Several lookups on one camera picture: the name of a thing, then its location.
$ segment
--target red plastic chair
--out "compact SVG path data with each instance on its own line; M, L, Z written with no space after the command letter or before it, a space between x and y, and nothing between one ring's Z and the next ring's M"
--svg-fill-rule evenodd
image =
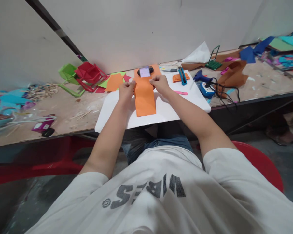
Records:
M272 185L283 193L284 188L280 173L274 163L263 152L243 142L233 141L233 144Z
M29 144L9 166L0 166L0 184L38 176L78 174L82 165L72 161L84 147L95 141L68 136Z
M94 92L97 87L93 89L91 86L93 86L101 79L107 78L107 75L97 65L92 65L89 62L84 62L83 64L81 64L78 69L75 70L75 73L79 77L79 79L76 79L78 83L80 83L80 85L88 92ZM87 85L83 82L83 80L92 85Z

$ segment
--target phone screen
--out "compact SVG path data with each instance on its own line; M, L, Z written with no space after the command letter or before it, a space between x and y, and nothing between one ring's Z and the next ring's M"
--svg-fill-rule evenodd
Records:
M149 77L151 76L149 67L140 68L140 77Z

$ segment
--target orange paper strip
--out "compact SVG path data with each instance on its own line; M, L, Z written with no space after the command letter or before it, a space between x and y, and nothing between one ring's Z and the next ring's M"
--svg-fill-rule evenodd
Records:
M186 76L187 80L190 79L190 77L187 73L185 73L185 76ZM173 83L179 82L179 81L181 81L180 75L179 74L173 75Z
M152 65L150 65L150 67L153 67L153 69L154 69L154 72L152 72L152 74L151 74L152 78L154 78L154 77L157 76L157 75L161 75L161 74L162 74L162 73L160 72L160 68L159 68L159 66L157 65L157 63L156 63L156 64L152 64ZM139 68L136 68L136 69L134 70L134 77L135 77L135 78L140 77L140 76L138 76L138 73L137 73L138 70L139 70Z
M110 79L107 82L106 91L116 91L118 89L118 86L123 82L123 76L120 73L111 75Z
M153 85L151 77L134 78L134 101L136 104L137 117L156 114Z

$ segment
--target black cable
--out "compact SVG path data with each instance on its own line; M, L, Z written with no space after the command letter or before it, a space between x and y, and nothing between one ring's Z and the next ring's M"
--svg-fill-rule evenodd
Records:
M224 92L225 88L233 88L233 89L236 89L236 90L238 91L238 100L239 100L238 102L240 102L239 89L238 89L237 87L227 87L227 86L223 86L223 85L221 85L221 84L218 83L218 80L217 80L215 77L213 77L213 78L210 79L210 81L206 84L206 87L210 87L211 89L213 89L213 90L215 91L216 96L219 97L220 101L224 104L224 106L225 106L226 109L229 111L229 113L233 114L233 113L229 110L229 108L227 107L227 104L225 104L223 100L227 100L227 101L233 103L233 104L235 105L235 109L236 109L236 111L235 111L234 114L237 113L237 111L238 111L238 106L237 106L237 104L232 100L232 98L231 98L227 93ZM226 94L229 98L222 97L223 94Z

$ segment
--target glue gun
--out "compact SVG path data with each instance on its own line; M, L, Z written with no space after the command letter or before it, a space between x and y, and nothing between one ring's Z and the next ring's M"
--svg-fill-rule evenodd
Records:
M203 82L208 83L211 78L203 76L203 71L201 69L196 73L196 75L194 76L193 79L194 79L194 81L203 81Z

